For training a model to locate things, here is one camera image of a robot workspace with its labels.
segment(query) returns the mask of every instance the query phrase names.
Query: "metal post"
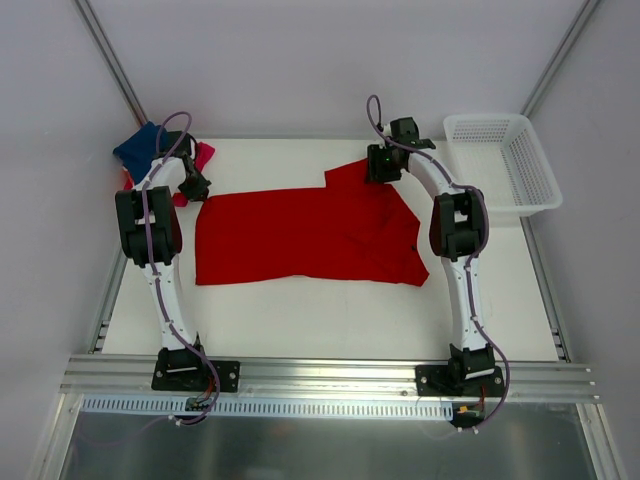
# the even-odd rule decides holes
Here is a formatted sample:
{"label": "metal post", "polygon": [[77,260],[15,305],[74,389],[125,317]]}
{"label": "metal post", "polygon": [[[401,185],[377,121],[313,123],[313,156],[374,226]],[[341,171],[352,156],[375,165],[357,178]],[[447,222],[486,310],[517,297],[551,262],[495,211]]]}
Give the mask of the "metal post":
{"label": "metal post", "polygon": [[580,35],[602,1],[603,0],[585,0],[582,4],[582,7],[578,10],[569,29],[562,38],[560,45],[558,45],[544,72],[542,72],[542,75],[538,79],[536,86],[533,88],[531,94],[529,94],[529,98],[527,98],[520,112],[522,115],[530,118],[536,112],[548,92],[553,79],[564,64],[571,50],[573,50],[578,38],[580,38]]}
{"label": "metal post", "polygon": [[98,50],[100,50],[100,54],[106,62],[113,79],[116,81],[122,96],[127,102],[127,105],[131,109],[131,113],[136,118],[139,125],[144,125],[148,121],[147,114],[144,112],[142,104],[140,103],[140,100],[138,100],[138,96],[133,90],[131,82],[124,73],[124,69],[111,46],[111,42],[109,42],[107,34],[102,28],[102,25],[100,25],[91,3],[89,0],[73,0],[73,3],[78,9],[80,17],[89,30],[91,37],[95,41]]}

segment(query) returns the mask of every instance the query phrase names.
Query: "perforated metal strip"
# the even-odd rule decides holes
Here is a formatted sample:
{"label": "perforated metal strip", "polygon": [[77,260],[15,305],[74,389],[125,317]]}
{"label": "perforated metal strip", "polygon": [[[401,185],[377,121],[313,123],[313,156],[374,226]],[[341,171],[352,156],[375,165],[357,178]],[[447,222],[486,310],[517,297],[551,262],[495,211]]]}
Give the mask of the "perforated metal strip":
{"label": "perforated metal strip", "polygon": [[[133,415],[190,415],[187,397],[86,395],[82,411]],[[451,420],[451,402],[288,400],[220,397],[212,415],[297,418],[368,418],[393,420]]]}

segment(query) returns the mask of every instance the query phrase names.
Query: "blue cloth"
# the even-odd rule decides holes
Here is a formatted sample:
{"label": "blue cloth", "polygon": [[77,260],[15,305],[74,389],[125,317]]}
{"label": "blue cloth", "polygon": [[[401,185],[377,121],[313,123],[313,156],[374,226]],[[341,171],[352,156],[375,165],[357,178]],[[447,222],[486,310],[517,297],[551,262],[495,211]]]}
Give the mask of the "blue cloth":
{"label": "blue cloth", "polygon": [[[156,136],[159,129],[158,125],[147,122],[129,140],[113,149],[113,154],[129,171],[134,185],[140,183],[151,169],[151,162],[156,154]],[[166,146],[167,131],[163,130],[160,137],[160,150],[164,150]]]}

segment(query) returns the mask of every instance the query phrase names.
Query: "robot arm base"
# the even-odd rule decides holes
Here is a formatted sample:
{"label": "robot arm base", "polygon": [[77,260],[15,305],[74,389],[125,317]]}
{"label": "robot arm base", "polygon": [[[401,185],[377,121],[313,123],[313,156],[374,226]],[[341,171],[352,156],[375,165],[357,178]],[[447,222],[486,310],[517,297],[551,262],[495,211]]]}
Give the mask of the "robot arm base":
{"label": "robot arm base", "polygon": [[[204,353],[197,340],[196,349]],[[220,391],[237,393],[240,380],[240,362],[216,360],[213,367],[220,377]],[[190,350],[169,350],[158,352],[158,360],[151,380],[151,389],[165,392],[202,393],[213,385],[213,377],[202,359]]]}

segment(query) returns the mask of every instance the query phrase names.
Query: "wire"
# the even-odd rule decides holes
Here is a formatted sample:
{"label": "wire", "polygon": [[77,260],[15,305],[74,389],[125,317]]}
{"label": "wire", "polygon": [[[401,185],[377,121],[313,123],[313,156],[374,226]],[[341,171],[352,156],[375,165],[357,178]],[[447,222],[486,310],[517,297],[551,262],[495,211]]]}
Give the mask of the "wire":
{"label": "wire", "polygon": [[444,168],[444,166],[438,160],[433,158],[427,152],[423,150],[419,150],[414,147],[410,147],[408,145],[403,145],[401,143],[398,143],[392,138],[389,138],[384,133],[382,133],[381,129],[378,128],[378,126],[373,120],[373,116],[371,115],[372,100],[375,100],[376,105],[378,107],[378,124],[377,125],[381,125],[382,123],[382,107],[380,106],[380,98],[375,94],[370,95],[369,98],[367,99],[367,117],[369,118],[369,123],[373,127],[373,130],[376,132],[376,134],[380,138],[382,138],[386,143],[393,145],[394,147],[400,148],[409,153],[415,153],[416,155],[420,155],[421,157],[426,158],[438,169],[438,171],[442,174],[442,176],[445,178],[445,180],[451,187],[459,188],[461,190],[469,190],[472,193],[474,193],[477,196],[477,198],[480,200],[480,208],[482,210],[482,217],[484,219],[485,231],[484,231],[484,235],[482,236],[482,241],[480,242],[480,245],[478,246],[475,252],[473,252],[471,255],[467,257],[467,260],[465,261],[465,265],[464,265],[466,277],[467,277],[467,290],[469,292],[469,306],[471,310],[471,321],[475,325],[480,335],[482,335],[482,338],[484,338],[484,340],[489,345],[491,345],[491,347],[500,356],[500,358],[502,359],[502,362],[504,363],[504,370],[505,370],[504,392],[500,397],[500,401],[498,402],[496,407],[493,409],[493,411],[484,420],[482,420],[481,422],[482,425],[485,425],[502,408],[502,406],[504,405],[504,402],[507,399],[507,395],[509,394],[509,386],[511,385],[511,366],[509,365],[509,361],[507,360],[507,357],[505,356],[503,351],[498,347],[498,345],[496,345],[496,343],[491,339],[491,337],[489,337],[487,332],[484,330],[484,327],[480,325],[480,322],[478,321],[478,315],[476,312],[474,298],[473,298],[473,278],[471,273],[471,262],[478,258],[480,253],[482,253],[482,251],[487,246],[487,242],[489,241],[489,214],[487,213],[487,206],[484,203],[484,195],[482,195],[482,192],[480,192],[480,190],[478,190],[473,185],[460,185],[455,183],[453,181],[453,178],[451,178],[451,175],[449,175],[449,173],[447,172],[447,169]]}
{"label": "wire", "polygon": [[149,264],[151,266],[151,271],[153,272],[153,275],[155,277],[155,289],[156,289],[156,294],[158,297],[158,305],[160,306],[160,311],[162,312],[162,316],[164,318],[165,323],[168,325],[169,330],[171,331],[171,334],[176,337],[178,339],[178,341],[184,345],[184,347],[189,350],[191,353],[194,353],[195,355],[197,355],[203,362],[204,364],[209,367],[209,370],[211,370],[211,374],[213,375],[215,384],[216,384],[216,393],[213,397],[213,400],[211,402],[209,402],[209,405],[207,405],[207,407],[200,413],[200,415],[198,415],[196,418],[194,419],[179,419],[176,423],[178,425],[194,425],[196,423],[199,423],[200,421],[202,421],[213,409],[213,407],[215,406],[216,402],[218,401],[218,397],[220,396],[220,377],[218,376],[218,372],[216,371],[215,367],[213,366],[213,363],[211,363],[211,360],[209,360],[209,358],[202,353],[200,350],[198,350],[197,348],[193,347],[192,345],[189,344],[189,342],[187,342],[184,338],[182,338],[182,336],[178,333],[178,331],[176,330],[176,328],[173,326],[173,321],[171,320],[171,318],[169,317],[169,314],[167,312],[166,306],[164,304],[164,300],[162,298],[162,289],[160,288],[160,273],[158,272],[158,269],[156,268],[155,262],[154,262],[154,258],[153,258],[153,237],[151,236],[151,223],[150,223],[150,214],[149,214],[149,202],[147,199],[147,188],[149,188],[149,186],[151,185],[151,181],[153,180],[153,177],[156,175],[156,173],[158,173],[160,171],[160,169],[164,166],[164,164],[166,163],[166,161],[169,159],[169,157],[171,157],[171,154],[173,154],[173,152],[176,150],[176,148],[178,147],[178,145],[180,145],[180,142],[182,142],[182,140],[184,139],[184,137],[187,135],[187,131],[189,130],[189,127],[191,126],[191,114],[189,114],[189,112],[185,112],[185,111],[180,111],[180,112],[176,112],[173,113],[171,115],[169,115],[164,122],[162,122],[162,125],[160,125],[160,128],[158,130],[158,134],[156,136],[156,152],[160,152],[160,138],[162,136],[162,132],[164,130],[164,127],[167,123],[169,123],[170,120],[172,120],[173,118],[180,116],[180,115],[185,115],[187,117],[187,125],[185,126],[184,130],[182,130],[182,133],[180,134],[180,136],[177,138],[177,140],[175,141],[175,143],[173,144],[173,146],[167,151],[167,153],[164,155],[164,157],[162,158],[162,160],[160,160],[160,162],[158,162],[158,164],[151,170],[151,172],[149,173],[149,176],[147,178],[147,180],[142,184],[142,209],[144,212],[144,221],[145,221],[145,234],[147,237],[147,254],[149,257]]}
{"label": "wire", "polygon": [[[187,117],[187,125],[185,126],[184,130],[182,130],[182,133],[180,133],[180,136],[175,141],[173,146],[167,151],[167,153],[156,164],[156,166],[149,172],[148,178],[142,184],[142,210],[143,210],[143,214],[144,214],[144,222],[145,222],[144,229],[145,229],[145,235],[146,235],[146,239],[147,239],[147,255],[149,257],[149,264],[151,265],[151,271],[153,272],[153,275],[155,276],[154,284],[155,284],[155,289],[156,289],[156,293],[157,293],[157,296],[158,296],[158,304],[160,306],[160,311],[162,312],[162,316],[164,318],[164,321],[168,324],[169,330],[178,339],[178,341],[182,345],[184,345],[187,350],[191,351],[192,353],[195,353],[205,363],[205,365],[207,365],[207,367],[209,367],[209,369],[211,370],[211,373],[213,375],[214,381],[215,381],[216,393],[215,393],[215,396],[214,396],[213,400],[209,403],[207,408],[204,411],[202,411],[200,413],[200,415],[198,415],[197,417],[195,417],[193,419],[180,418],[180,419],[178,419],[176,421],[176,425],[194,425],[194,424],[200,423],[202,420],[204,420],[204,418],[211,412],[211,410],[215,406],[216,402],[218,401],[218,397],[220,396],[220,377],[218,376],[218,372],[216,371],[216,369],[213,366],[213,364],[211,363],[211,361],[207,358],[207,356],[204,353],[202,353],[201,351],[199,351],[198,349],[194,348],[192,345],[190,345],[189,342],[187,342],[178,333],[176,328],[173,326],[173,323],[172,323],[171,319],[169,318],[169,314],[167,313],[167,309],[166,309],[166,306],[164,304],[164,300],[162,298],[162,290],[160,288],[160,273],[158,272],[158,269],[156,268],[156,265],[155,265],[155,262],[154,262],[154,258],[153,258],[153,237],[151,235],[151,221],[150,221],[150,212],[149,212],[149,200],[147,198],[147,189],[151,185],[151,181],[153,180],[153,177],[160,171],[160,169],[164,166],[164,164],[169,159],[169,157],[173,154],[173,152],[175,152],[175,150],[178,147],[178,145],[180,145],[180,142],[182,142],[184,137],[187,135],[187,131],[189,130],[189,127],[191,126],[191,114],[189,114],[189,112],[180,111],[180,112],[176,112],[176,113],[174,113],[172,115],[169,115],[164,120],[164,122],[162,122],[162,125],[158,129],[158,135],[156,136],[156,152],[157,153],[160,152],[160,139],[161,139],[164,127],[166,126],[166,124],[170,120],[172,120],[173,118],[175,118],[177,116],[180,116],[180,115],[185,115]],[[213,385],[211,383],[211,378],[209,378],[209,387],[204,392],[204,394],[207,395],[207,397],[202,401],[206,401],[207,399],[210,398],[212,387],[213,387]],[[173,418],[174,417],[172,415],[168,417],[169,420],[171,420]],[[157,423],[159,423],[159,422],[161,422],[162,420],[165,420],[165,419],[167,419],[167,417],[165,417],[165,416],[156,417],[153,420],[151,420],[149,423],[144,425],[142,428],[140,428],[139,430],[133,432],[131,435],[128,435],[128,436],[126,436],[126,437],[124,437],[124,438],[122,438],[120,440],[116,440],[116,441],[113,441],[113,442],[96,442],[96,441],[86,437],[84,435],[84,433],[82,432],[82,428],[81,428],[82,427],[82,417],[81,417],[81,420],[78,422],[78,425],[76,426],[76,436],[80,440],[82,440],[83,442],[88,443],[89,445],[92,445],[94,447],[115,447],[115,446],[118,446],[118,445],[122,445],[123,443],[126,443],[127,441],[137,437],[141,433],[147,431],[149,428],[151,428],[155,424],[157,424]]]}

